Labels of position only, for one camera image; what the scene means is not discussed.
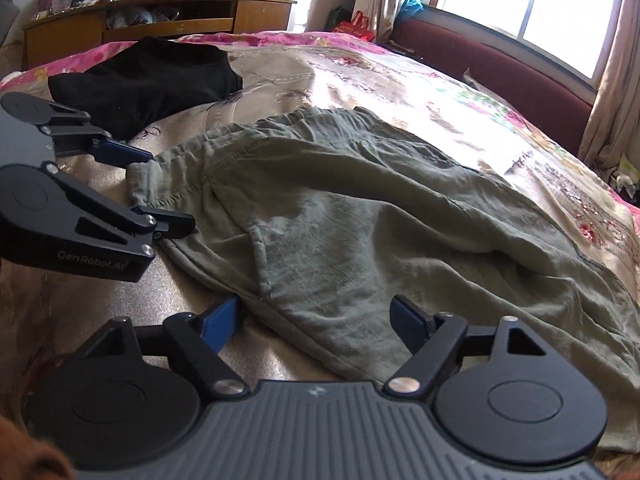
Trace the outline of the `beige curtain right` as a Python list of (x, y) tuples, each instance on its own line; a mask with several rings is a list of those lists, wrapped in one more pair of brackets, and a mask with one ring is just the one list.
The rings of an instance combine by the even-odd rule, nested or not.
[(578, 158), (603, 180), (639, 134), (639, 0), (622, 0), (610, 54)]

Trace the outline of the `wooden TV cabinet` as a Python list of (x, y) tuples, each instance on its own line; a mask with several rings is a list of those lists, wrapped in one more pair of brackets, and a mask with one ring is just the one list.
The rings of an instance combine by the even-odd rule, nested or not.
[(285, 30), (292, 0), (118, 0), (62, 11), (23, 27), (34, 68), (113, 41)]

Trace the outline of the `maroon upholstered bench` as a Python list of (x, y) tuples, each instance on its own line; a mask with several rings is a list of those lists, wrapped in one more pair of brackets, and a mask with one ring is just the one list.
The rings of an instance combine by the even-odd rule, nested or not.
[(396, 23), (390, 39), (435, 70), (473, 78), (578, 154), (594, 92), (559, 63), (500, 32), (432, 8)]

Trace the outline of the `black folded garment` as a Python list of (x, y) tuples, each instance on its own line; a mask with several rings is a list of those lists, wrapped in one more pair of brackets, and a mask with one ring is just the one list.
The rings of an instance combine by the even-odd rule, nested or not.
[(243, 79), (215, 46), (145, 37), (82, 73), (51, 76), (48, 86), (54, 102), (129, 141), (161, 119), (226, 100)]

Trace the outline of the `red gift bag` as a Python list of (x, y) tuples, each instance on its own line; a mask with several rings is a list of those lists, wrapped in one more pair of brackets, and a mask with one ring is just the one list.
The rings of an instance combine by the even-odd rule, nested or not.
[(347, 34), (367, 42), (374, 41), (376, 37), (375, 32), (371, 29), (370, 18), (360, 10), (352, 14), (350, 21), (339, 22), (333, 32)]

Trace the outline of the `olive green pants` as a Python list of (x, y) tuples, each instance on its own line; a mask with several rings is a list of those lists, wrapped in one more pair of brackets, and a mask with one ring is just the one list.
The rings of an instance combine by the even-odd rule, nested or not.
[(337, 375), (384, 382), (408, 352), (402, 295), (473, 324), (525, 321), (608, 404), (604, 448), (639, 448), (639, 310), (529, 198), (363, 108), (230, 124), (128, 168), (134, 201), (186, 212), (164, 245)]

